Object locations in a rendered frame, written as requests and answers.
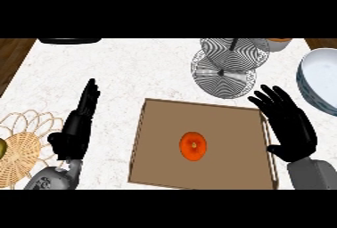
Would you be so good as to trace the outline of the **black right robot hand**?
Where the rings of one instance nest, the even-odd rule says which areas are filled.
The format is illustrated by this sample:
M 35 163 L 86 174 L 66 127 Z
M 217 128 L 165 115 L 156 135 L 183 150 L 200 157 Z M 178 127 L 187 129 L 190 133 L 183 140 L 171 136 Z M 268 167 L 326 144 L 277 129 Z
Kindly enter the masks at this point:
M 279 145 L 268 145 L 267 152 L 282 161 L 295 162 L 316 151 L 317 136 L 307 115 L 296 107 L 288 93 L 277 87 L 259 86 L 261 91 L 246 99 L 267 117 Z

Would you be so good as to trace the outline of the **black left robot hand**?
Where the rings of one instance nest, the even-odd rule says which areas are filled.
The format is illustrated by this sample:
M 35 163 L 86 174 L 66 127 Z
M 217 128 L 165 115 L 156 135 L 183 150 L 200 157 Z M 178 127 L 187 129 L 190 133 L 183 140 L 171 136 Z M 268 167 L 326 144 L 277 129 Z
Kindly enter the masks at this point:
M 100 96 L 94 79 L 84 87 L 78 107 L 69 112 L 61 131 L 50 133 L 47 142 L 58 160 L 82 159 L 89 144 L 89 125 Z

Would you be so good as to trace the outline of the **brown wooden tray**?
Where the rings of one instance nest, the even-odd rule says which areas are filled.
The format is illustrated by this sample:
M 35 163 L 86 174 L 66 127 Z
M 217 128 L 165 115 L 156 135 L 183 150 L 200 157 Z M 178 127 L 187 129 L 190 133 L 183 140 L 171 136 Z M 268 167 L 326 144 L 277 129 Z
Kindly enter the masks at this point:
M 256 109 L 147 99 L 126 180 L 178 189 L 274 190 L 268 144 Z

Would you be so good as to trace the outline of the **orange squash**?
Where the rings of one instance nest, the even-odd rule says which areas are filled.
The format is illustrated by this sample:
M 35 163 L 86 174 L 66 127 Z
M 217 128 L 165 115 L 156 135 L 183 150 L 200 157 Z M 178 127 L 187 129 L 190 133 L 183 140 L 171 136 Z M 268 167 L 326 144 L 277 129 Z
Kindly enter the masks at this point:
M 186 132 L 178 141 L 178 150 L 188 161 L 197 161 L 206 152 L 206 141 L 197 132 Z

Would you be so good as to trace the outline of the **wicker trivet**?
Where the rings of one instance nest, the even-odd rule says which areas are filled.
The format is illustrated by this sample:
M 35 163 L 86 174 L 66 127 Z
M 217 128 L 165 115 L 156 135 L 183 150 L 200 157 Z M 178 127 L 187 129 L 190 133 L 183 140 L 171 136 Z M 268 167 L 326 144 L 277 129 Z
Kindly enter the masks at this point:
M 7 146 L 0 158 L 0 190 L 21 189 L 41 169 L 64 166 L 47 142 L 48 134 L 61 126 L 63 120 L 51 112 L 26 110 L 0 116 L 0 138 Z

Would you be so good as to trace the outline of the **olive green fruit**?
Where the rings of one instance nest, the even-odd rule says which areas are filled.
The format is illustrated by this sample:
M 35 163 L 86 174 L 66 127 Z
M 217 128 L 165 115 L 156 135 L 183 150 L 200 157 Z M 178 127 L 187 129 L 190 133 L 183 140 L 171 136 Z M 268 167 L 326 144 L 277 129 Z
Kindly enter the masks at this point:
M 5 148 L 7 148 L 5 140 L 2 140 L 2 139 L 0 138 L 0 159 L 4 157 Z

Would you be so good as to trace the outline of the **white blue-rimmed bowl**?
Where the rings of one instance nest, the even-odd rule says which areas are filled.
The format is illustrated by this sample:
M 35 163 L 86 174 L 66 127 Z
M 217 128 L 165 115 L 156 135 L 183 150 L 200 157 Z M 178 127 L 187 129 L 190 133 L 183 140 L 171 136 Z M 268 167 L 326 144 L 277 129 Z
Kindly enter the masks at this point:
M 317 48 L 304 55 L 295 83 L 307 103 L 337 117 L 337 49 Z

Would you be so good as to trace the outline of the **grey cup with orange content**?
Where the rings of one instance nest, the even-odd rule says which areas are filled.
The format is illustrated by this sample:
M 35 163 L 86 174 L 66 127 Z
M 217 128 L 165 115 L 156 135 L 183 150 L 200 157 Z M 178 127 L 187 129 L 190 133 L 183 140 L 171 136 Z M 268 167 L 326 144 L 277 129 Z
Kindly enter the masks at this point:
M 262 51 L 274 53 L 279 52 L 292 41 L 290 38 L 265 38 L 265 46 L 262 47 Z

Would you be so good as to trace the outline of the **black rounded appliance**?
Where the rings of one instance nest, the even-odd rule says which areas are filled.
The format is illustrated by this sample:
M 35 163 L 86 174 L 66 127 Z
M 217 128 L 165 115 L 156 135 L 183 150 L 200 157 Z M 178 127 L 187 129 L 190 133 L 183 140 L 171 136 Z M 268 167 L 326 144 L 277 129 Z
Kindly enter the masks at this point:
M 38 38 L 41 43 L 50 45 L 81 45 L 97 43 L 100 38 Z

